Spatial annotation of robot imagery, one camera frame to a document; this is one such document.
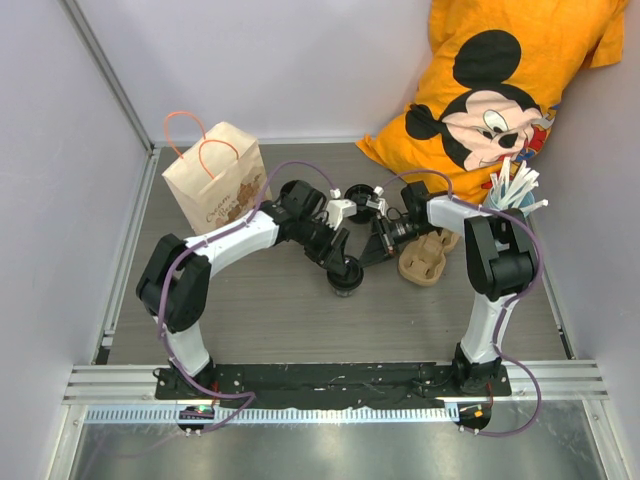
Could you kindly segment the translucent single black cup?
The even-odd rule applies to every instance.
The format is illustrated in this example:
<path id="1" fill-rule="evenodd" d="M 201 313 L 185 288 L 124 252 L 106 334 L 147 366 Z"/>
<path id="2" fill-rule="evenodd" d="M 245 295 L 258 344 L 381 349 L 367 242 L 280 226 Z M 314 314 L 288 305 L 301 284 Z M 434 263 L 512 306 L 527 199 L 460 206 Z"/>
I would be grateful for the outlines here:
<path id="1" fill-rule="evenodd" d="M 333 287 L 332 291 L 335 293 L 336 296 L 341 297 L 341 298 L 348 298 L 350 296 L 352 296 L 356 291 L 358 290 L 358 288 L 338 288 L 338 287 Z"/>

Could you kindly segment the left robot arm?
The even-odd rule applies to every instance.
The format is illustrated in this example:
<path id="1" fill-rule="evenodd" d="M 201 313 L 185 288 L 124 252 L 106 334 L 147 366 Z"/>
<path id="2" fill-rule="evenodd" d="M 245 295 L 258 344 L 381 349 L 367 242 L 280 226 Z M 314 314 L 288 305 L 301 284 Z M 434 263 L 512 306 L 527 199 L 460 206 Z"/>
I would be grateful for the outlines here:
<path id="1" fill-rule="evenodd" d="M 136 296 L 155 319 L 178 386 L 187 396 L 211 395 L 215 382 L 215 364 L 199 325 L 210 279 L 257 251 L 293 241 L 326 271 L 334 291 L 347 296 L 364 277 L 358 260 L 345 252 L 349 232 L 342 223 L 356 212 L 352 200 L 328 199 L 307 182 L 292 181 L 276 200 L 213 232 L 188 239 L 167 234 L 159 240 Z"/>

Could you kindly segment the printed paper takeout bag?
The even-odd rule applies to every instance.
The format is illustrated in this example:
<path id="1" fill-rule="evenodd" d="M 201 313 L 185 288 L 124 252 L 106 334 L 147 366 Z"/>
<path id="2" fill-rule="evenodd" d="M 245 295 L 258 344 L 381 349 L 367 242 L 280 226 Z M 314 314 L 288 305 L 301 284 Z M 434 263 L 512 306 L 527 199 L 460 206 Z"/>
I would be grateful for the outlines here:
<path id="1" fill-rule="evenodd" d="M 197 235 L 212 232 L 248 213 L 259 202 L 266 187 L 267 172 L 258 139 L 228 122 L 207 129 L 200 119 L 187 111 L 165 117 L 193 119 L 200 129 L 199 139 L 181 152 L 173 141 L 169 146 L 178 158 L 162 173 L 182 213 Z"/>

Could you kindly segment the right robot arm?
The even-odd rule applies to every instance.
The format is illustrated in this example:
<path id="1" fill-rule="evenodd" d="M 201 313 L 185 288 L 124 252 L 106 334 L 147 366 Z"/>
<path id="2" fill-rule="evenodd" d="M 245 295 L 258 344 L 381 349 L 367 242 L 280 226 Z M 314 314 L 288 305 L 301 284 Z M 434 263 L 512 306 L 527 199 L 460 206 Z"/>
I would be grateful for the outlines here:
<path id="1" fill-rule="evenodd" d="M 519 210 L 484 212 L 446 192 L 431 194 L 421 182 L 402 189 L 405 209 L 392 215 L 382 194 L 382 188 L 368 185 L 347 192 L 357 208 L 353 222 L 371 226 L 361 266 L 395 258 L 406 278 L 434 282 L 446 253 L 457 241 L 464 242 L 475 296 L 467 330 L 456 346 L 451 380 L 460 393 L 475 394 L 498 378 L 504 329 L 519 295 L 539 271 L 524 217 Z"/>

